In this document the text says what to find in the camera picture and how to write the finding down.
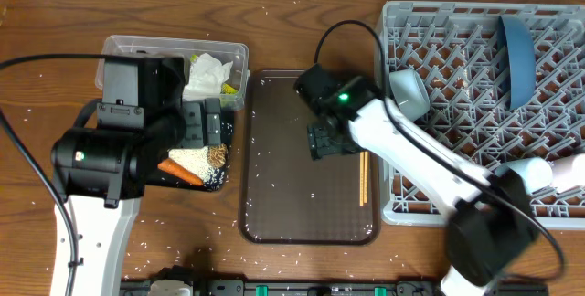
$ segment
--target green clip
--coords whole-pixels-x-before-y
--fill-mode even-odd
[[[268,296],[268,286],[256,286],[256,296]]]
[[[374,288],[374,296],[386,296],[386,288],[376,287]]]

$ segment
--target rice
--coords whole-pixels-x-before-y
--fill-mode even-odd
[[[169,151],[168,156],[201,178],[203,183],[208,183],[215,173],[215,169],[207,160],[208,153],[209,147],[204,146],[201,149],[174,149]]]

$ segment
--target carrot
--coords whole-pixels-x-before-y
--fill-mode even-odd
[[[182,165],[177,164],[173,159],[164,159],[160,164],[158,164],[158,169],[165,173],[176,176],[192,185],[203,186],[203,181],[201,178],[183,168]]]

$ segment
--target clear plastic box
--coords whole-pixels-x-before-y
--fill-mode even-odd
[[[102,54],[122,55],[144,51],[148,54],[180,55],[188,59],[193,55],[208,53],[222,64],[233,62],[226,83],[238,90],[236,94],[201,94],[201,99],[219,97],[221,107],[228,110],[241,110],[244,107],[246,84],[248,82],[248,47],[244,44],[219,41],[173,39],[162,37],[109,36],[103,44]],[[103,60],[100,60],[95,85],[103,88]]]

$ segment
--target plastic container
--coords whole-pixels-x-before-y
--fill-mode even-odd
[[[221,108],[241,110],[244,108],[246,84],[248,82],[248,47],[244,44],[219,41],[173,39],[161,37],[109,36],[103,44],[102,54],[123,55],[144,51],[148,54],[180,55],[186,58],[186,71],[189,71],[189,59],[193,55],[208,53],[222,64],[233,62],[229,79],[226,81],[236,94],[202,94],[201,99],[219,97]],[[95,85],[103,88],[103,60],[98,66]]]
[[[499,16],[528,27],[537,60],[536,90],[510,111],[502,89],[507,52],[497,47]],[[585,8],[578,5],[387,2],[377,25],[385,70],[374,56],[378,84],[390,71],[414,69],[431,109],[417,124],[466,160],[494,171],[532,157],[556,161],[585,149]],[[437,208],[399,171],[380,162],[382,218],[392,225],[439,227]],[[531,195],[548,228],[585,229],[585,187]]]

